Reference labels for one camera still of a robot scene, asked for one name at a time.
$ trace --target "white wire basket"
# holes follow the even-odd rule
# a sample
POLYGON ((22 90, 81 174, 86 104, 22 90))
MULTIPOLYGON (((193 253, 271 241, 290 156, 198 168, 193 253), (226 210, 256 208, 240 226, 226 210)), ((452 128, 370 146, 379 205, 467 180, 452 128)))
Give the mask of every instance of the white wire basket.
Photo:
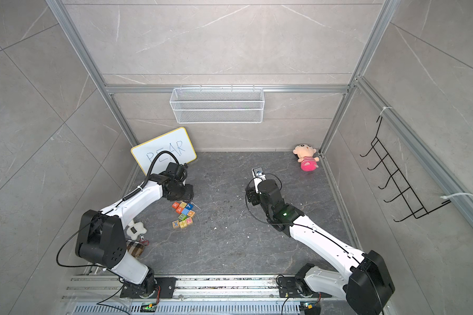
POLYGON ((178 123, 260 123, 265 96, 254 87, 175 88, 170 105, 178 123))

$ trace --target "black wire rack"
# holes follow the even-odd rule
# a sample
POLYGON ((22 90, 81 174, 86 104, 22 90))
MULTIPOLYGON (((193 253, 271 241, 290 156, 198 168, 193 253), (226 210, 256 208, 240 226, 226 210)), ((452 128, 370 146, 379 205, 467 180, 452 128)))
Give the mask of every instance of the black wire rack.
POLYGON ((430 214, 431 212, 435 211, 435 210, 438 210, 440 209, 442 206, 445 206, 445 205, 448 205, 450 203, 450 200, 446 200, 444 202, 441 203, 440 206, 434 208, 433 210, 427 210, 426 207, 424 207, 424 205, 422 204, 422 201, 420 200, 420 198, 417 196, 416 192, 414 191, 414 189, 412 188, 412 186, 410 185, 410 183, 408 182, 407 178, 404 176, 404 174, 401 172, 401 169, 397 166, 396 162, 394 161, 394 159, 392 158, 392 156, 389 154, 389 152, 387 151, 387 149, 385 148, 384 144, 380 141, 380 139, 378 138, 378 132, 380 130, 380 125, 382 124, 382 116, 379 116, 378 119, 377 119, 377 123, 378 123, 378 128, 377 128, 377 133, 375 134, 375 137, 373 138, 373 140, 371 141, 371 148, 370 150, 365 154, 365 155, 361 155, 361 157, 366 157, 368 154, 370 154, 371 151, 374 151, 378 158, 380 159, 380 161, 377 163, 377 165, 373 168, 369 168, 367 167, 368 170, 372 171, 374 170, 375 168, 377 168, 380 164, 382 164, 387 173, 389 174, 389 178, 387 179, 387 182, 385 183, 384 187, 380 187, 378 186, 379 189, 383 190, 387 187, 387 185, 389 184, 389 182, 392 180, 392 182, 394 183, 394 185, 396 186, 399 194, 392 198, 391 200, 384 200, 384 202, 386 203, 390 203, 390 202, 393 202, 394 200, 396 200, 398 197, 403 197, 403 200, 404 202, 407 204, 407 207, 408 209, 410 210, 410 214, 404 218, 402 218, 401 220, 394 220, 395 222, 402 222, 408 218, 410 218, 411 216, 413 216, 414 218, 418 219, 418 218, 422 218, 423 216, 425 215, 428 215, 430 214), (385 152, 385 155, 384 156, 381 156, 381 154, 378 153, 378 151, 375 149, 375 146, 379 144, 384 152, 385 152), (394 169, 394 167, 391 167, 391 165, 388 167, 388 165, 385 164, 384 162, 384 159, 386 157, 389 157, 389 159, 391 160, 392 164, 394 165, 394 167, 396 167, 396 171, 392 172, 389 170, 390 168, 391 169, 394 169), (395 175, 397 174, 400 174, 401 177, 404 179, 404 181, 406 182, 406 185, 404 185, 404 187, 400 188, 396 182, 396 179, 394 178, 395 175), (412 207, 410 206, 410 202, 407 198, 405 198, 405 195, 404 193, 405 192, 412 192, 413 195, 412 196, 415 196, 415 198, 417 199, 418 203, 419 203, 419 208, 418 210, 413 210, 412 207))

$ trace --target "plush toy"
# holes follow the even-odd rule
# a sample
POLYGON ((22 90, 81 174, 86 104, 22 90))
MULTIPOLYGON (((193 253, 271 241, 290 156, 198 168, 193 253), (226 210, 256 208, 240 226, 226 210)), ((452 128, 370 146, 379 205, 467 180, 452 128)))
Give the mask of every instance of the plush toy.
POLYGON ((317 165, 317 162, 319 162, 319 157, 313 157, 317 150, 308 144, 297 145, 292 152, 298 156, 298 162, 301 163, 301 169, 303 169, 305 172, 313 171, 319 167, 317 165))
POLYGON ((137 240, 140 234, 147 233, 147 230, 144 228, 144 224, 141 222, 135 223, 133 220, 128 223, 128 230, 126 230, 126 234, 132 239, 137 240))

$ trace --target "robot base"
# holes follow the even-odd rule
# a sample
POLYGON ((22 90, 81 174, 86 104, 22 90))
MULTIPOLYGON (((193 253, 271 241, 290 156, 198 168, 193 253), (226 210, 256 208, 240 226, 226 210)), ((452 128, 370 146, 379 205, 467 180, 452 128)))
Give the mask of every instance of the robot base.
MULTIPOLYGON (((306 273, 314 267, 313 264, 304 265, 294 277, 277 277, 278 292, 280 297, 306 297, 316 295, 305 282, 306 273)), ((331 294, 321 292, 321 297, 333 297, 331 294)))
MULTIPOLYGON (((160 287, 161 292, 159 293, 160 298, 172 298, 173 291, 175 290, 177 278, 156 278, 156 283, 150 284, 153 286, 153 293, 151 296, 146 298, 156 298, 158 295, 158 291, 154 288, 160 287)), ((125 282, 125 286, 122 288, 120 297, 129 297, 129 298, 144 298, 144 289, 139 288, 140 285, 135 285, 132 283, 125 282)))

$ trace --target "robotic arm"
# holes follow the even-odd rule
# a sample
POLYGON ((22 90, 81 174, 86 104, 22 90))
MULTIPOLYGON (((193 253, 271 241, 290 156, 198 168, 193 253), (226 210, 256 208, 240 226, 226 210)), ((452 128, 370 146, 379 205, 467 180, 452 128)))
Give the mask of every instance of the robotic arm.
POLYGON ((129 288, 130 297, 150 296, 156 283, 154 271, 126 250, 123 229, 148 205, 161 197, 170 201, 190 202, 193 199, 193 186, 184 184, 187 177, 186 165, 171 162, 166 171, 159 175, 150 174, 151 169, 152 167, 142 185, 124 198, 98 212, 88 210, 84 213, 77 237, 76 255, 105 266, 122 277, 129 288))
MULTIPOLYGON (((154 271, 127 252, 123 229, 148 205, 162 197, 187 202, 193 198, 193 186, 185 185, 186 165, 176 160, 164 172, 151 174, 154 162, 136 190, 98 212, 87 211, 81 218, 76 255, 122 277, 127 290, 121 292, 121 297, 147 298, 156 288, 154 271)), ((266 179, 261 167, 252 172, 254 187, 247 187, 246 201, 254 206, 261 205, 268 224, 309 246, 338 271, 306 264, 294 278, 294 291, 301 292, 302 296, 327 293, 346 299, 358 314, 379 314, 394 293, 383 258, 374 251, 366 254, 355 249, 321 229, 301 210, 285 203, 279 187, 274 180, 266 179)))
POLYGON ((296 274, 296 286, 303 295, 323 292, 346 299, 358 314, 379 314, 394 284, 379 254, 355 249, 321 229, 301 210, 284 202, 275 180, 267 180, 261 167, 252 170, 254 187, 246 198, 261 205, 266 221, 276 230, 305 244, 328 261, 338 272, 305 265, 296 274))

